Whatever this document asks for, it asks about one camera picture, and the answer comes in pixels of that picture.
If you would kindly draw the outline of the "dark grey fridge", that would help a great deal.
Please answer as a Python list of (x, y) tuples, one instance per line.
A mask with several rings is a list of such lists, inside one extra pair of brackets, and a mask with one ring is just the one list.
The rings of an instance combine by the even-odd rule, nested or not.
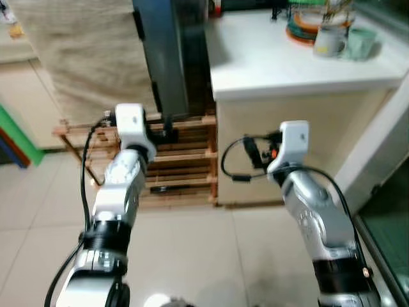
[(210, 0), (132, 0), (158, 113), (171, 119), (215, 110), (206, 23)]

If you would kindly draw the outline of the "wooden slatted rack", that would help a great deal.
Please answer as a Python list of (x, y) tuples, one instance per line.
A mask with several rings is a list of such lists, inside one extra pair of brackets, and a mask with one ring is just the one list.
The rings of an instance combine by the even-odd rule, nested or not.
[[(77, 161), (93, 123), (70, 125), (60, 120), (52, 134), (65, 145)], [(181, 207), (217, 206), (217, 119), (207, 115), (176, 120), (175, 143), (157, 145), (157, 155), (147, 169), (146, 185), (141, 191), (140, 210), (171, 210)], [(120, 151), (117, 129), (108, 126), (96, 129), (91, 138), (85, 162), (86, 177), (99, 190), (104, 171)]]

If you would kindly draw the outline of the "white kitchen counter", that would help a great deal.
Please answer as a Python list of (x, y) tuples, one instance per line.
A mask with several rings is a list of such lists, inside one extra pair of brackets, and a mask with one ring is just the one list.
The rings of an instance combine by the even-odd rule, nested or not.
[(376, 32), (373, 58), (319, 58), (268, 10), (228, 12), (206, 35), (217, 149), (306, 120), (306, 164), (330, 173), (357, 211), (407, 156), (409, 43), (363, 14), (353, 24)]

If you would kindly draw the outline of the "beige hanging cloth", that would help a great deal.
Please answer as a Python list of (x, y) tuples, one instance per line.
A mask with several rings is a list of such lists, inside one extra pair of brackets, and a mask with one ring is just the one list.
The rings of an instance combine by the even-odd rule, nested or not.
[(120, 103), (157, 111), (132, 0), (8, 0), (49, 73), (63, 117), (93, 123)]

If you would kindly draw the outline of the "grey mug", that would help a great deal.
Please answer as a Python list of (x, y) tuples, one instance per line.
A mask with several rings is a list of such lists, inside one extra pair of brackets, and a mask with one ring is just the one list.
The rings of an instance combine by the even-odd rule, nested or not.
[(319, 58), (340, 58), (344, 52), (348, 29), (342, 26), (321, 26), (316, 33), (313, 55)]

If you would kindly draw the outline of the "orange and green plate stack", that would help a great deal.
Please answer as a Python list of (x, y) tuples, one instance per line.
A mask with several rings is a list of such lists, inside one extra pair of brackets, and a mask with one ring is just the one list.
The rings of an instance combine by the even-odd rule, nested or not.
[(322, 26), (350, 29), (354, 11), (345, 8), (330, 11), (327, 6), (291, 5), (286, 24), (286, 35), (297, 44), (312, 47)]

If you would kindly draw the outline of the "green board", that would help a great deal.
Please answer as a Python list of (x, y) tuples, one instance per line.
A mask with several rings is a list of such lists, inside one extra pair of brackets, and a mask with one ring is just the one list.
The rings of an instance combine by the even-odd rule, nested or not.
[(0, 104), (0, 150), (21, 169), (39, 166), (45, 153), (38, 149)]

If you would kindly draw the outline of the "pale green mug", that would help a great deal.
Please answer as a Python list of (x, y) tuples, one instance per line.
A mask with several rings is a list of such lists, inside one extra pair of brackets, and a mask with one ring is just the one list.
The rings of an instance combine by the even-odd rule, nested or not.
[(351, 28), (344, 49), (344, 59), (350, 59), (350, 61), (369, 59), (376, 42), (376, 31), (366, 28)]

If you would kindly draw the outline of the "glass sliding door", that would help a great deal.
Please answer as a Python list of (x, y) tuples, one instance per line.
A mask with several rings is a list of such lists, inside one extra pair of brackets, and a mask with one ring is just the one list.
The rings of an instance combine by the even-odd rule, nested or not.
[(371, 189), (355, 219), (376, 269), (383, 307), (409, 305), (408, 175), (409, 159), (405, 158), (386, 181)]

